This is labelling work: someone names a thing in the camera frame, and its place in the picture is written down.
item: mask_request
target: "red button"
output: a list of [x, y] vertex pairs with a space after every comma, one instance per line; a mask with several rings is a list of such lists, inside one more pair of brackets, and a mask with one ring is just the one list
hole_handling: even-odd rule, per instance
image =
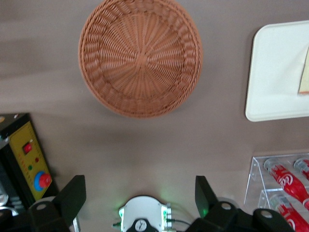
[[45, 173], [41, 175], [40, 180], [39, 180], [39, 185], [41, 188], [46, 188], [50, 185], [51, 182], [52, 182], [52, 178], [50, 174]]
[[26, 145], [24, 145], [23, 150], [25, 154], [28, 154], [32, 150], [31, 144], [27, 143]]

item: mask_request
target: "red soda bottle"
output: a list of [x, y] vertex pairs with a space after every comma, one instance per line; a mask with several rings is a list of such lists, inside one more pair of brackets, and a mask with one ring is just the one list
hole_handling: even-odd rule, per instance
[[296, 176], [287, 170], [278, 159], [267, 159], [264, 163], [264, 168], [274, 177], [287, 194], [299, 200], [304, 207], [309, 210], [309, 194], [305, 186]]
[[309, 224], [293, 208], [283, 195], [274, 195], [269, 199], [270, 207], [279, 212], [296, 232], [309, 232]]
[[309, 180], [309, 159], [301, 158], [296, 160], [294, 168]]

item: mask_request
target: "clear acrylic stand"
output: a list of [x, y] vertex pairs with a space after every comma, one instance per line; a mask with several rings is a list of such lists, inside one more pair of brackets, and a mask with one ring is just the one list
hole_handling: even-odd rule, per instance
[[302, 203], [285, 193], [275, 179], [264, 169], [263, 164], [268, 158], [277, 158], [285, 168], [292, 172], [304, 184], [306, 190], [309, 192], [309, 181], [293, 167], [297, 159], [309, 159], [309, 153], [253, 157], [244, 202], [246, 211], [252, 214], [256, 208], [270, 209], [269, 198], [275, 194], [282, 194], [309, 223], [309, 211]]

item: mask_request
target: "round woven basket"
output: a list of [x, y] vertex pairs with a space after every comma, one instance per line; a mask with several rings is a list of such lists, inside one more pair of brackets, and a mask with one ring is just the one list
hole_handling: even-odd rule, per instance
[[79, 42], [91, 92], [135, 118], [180, 106], [199, 79], [202, 59], [198, 30], [174, 0], [106, 0], [89, 16]]

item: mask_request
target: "screw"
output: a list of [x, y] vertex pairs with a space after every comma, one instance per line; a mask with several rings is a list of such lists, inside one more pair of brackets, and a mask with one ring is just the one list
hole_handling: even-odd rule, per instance
[[231, 205], [228, 203], [222, 203], [221, 207], [225, 210], [230, 210], [232, 208]]
[[261, 215], [265, 218], [272, 218], [272, 214], [266, 210], [261, 211]]
[[45, 204], [40, 204], [40, 205], [38, 205], [37, 210], [44, 209], [45, 207], [46, 207]]

